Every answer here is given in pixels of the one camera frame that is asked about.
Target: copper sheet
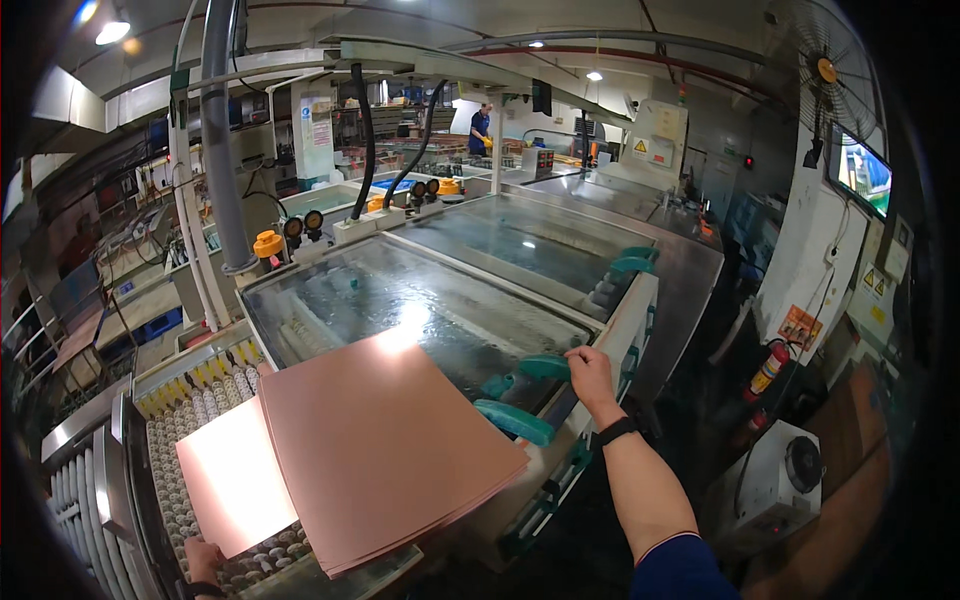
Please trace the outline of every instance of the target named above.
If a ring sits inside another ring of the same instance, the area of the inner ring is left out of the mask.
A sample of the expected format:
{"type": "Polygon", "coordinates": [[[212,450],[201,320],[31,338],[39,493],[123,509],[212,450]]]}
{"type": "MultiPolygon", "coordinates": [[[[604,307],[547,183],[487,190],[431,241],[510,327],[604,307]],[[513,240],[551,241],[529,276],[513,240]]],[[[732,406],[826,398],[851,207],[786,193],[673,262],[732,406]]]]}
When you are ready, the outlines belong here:
{"type": "Polygon", "coordinates": [[[452,522],[526,469],[403,327],[264,375],[260,396],[331,577],[452,522]]]}
{"type": "Polygon", "coordinates": [[[73,333],[60,345],[57,360],[54,361],[54,372],[59,371],[60,367],[93,345],[93,341],[97,337],[97,331],[100,329],[100,320],[104,316],[103,308],[99,306],[95,308],[96,310],[89,311],[85,321],[77,325],[73,333]]]}
{"type": "Polygon", "coordinates": [[[227,558],[297,520],[259,397],[177,442],[177,456],[200,531],[227,558]]]}

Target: monitor screen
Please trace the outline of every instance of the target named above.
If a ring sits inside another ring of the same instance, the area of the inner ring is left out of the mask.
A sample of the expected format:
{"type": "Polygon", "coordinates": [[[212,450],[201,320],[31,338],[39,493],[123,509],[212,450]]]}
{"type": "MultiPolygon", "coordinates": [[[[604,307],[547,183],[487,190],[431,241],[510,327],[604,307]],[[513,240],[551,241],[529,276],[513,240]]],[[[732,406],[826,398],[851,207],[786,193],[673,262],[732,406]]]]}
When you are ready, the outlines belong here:
{"type": "Polygon", "coordinates": [[[828,176],[880,217],[886,218],[890,204],[890,167],[866,144],[833,124],[828,176]]]}

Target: black wristband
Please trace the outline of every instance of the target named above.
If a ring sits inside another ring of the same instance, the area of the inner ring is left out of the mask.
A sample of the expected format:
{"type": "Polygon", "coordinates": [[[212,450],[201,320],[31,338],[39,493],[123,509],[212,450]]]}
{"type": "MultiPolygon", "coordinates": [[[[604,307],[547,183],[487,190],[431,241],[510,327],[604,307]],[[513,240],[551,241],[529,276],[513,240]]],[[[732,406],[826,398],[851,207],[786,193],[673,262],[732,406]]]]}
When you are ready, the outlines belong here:
{"type": "Polygon", "coordinates": [[[624,417],[598,433],[597,441],[600,442],[601,446],[604,446],[626,433],[633,433],[635,431],[636,425],[634,424],[634,420],[630,417],[624,417]]]}
{"type": "Polygon", "coordinates": [[[213,596],[215,598],[226,598],[227,593],[220,589],[218,586],[209,584],[206,581],[198,581],[192,584],[186,584],[180,580],[177,580],[177,587],[180,588],[180,592],[183,598],[191,600],[197,596],[213,596]]]}

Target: orange cap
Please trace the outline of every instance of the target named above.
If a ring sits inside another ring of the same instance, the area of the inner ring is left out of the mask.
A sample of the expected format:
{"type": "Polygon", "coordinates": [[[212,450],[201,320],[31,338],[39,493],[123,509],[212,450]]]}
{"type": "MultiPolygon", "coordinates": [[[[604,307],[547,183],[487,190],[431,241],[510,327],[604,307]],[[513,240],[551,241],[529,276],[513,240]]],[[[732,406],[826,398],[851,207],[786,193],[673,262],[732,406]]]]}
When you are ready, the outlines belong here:
{"type": "Polygon", "coordinates": [[[457,184],[457,181],[453,178],[443,178],[440,180],[440,191],[438,194],[459,194],[460,186],[457,184]]]}
{"type": "Polygon", "coordinates": [[[376,196],[370,198],[370,201],[367,202],[367,212],[374,212],[383,208],[383,199],[386,198],[383,194],[377,194],[376,196]]]}
{"type": "Polygon", "coordinates": [[[253,242],[253,253],[260,258],[270,258],[282,250],[283,238],[271,229],[261,231],[253,242]]]}

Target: wrist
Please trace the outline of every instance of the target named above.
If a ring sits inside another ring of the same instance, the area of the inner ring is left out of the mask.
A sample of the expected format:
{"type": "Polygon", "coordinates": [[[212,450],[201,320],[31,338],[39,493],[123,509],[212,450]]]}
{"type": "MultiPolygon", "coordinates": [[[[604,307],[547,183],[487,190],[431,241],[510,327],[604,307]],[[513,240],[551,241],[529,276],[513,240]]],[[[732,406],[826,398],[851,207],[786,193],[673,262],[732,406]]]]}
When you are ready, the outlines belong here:
{"type": "Polygon", "coordinates": [[[597,432],[601,432],[626,417],[627,413],[616,402],[610,401],[591,409],[590,415],[596,423],[597,432]]]}
{"type": "Polygon", "coordinates": [[[217,569],[209,566],[191,567],[190,581],[192,583],[203,582],[205,584],[213,584],[217,587],[220,586],[220,582],[217,580],[217,569]]]}

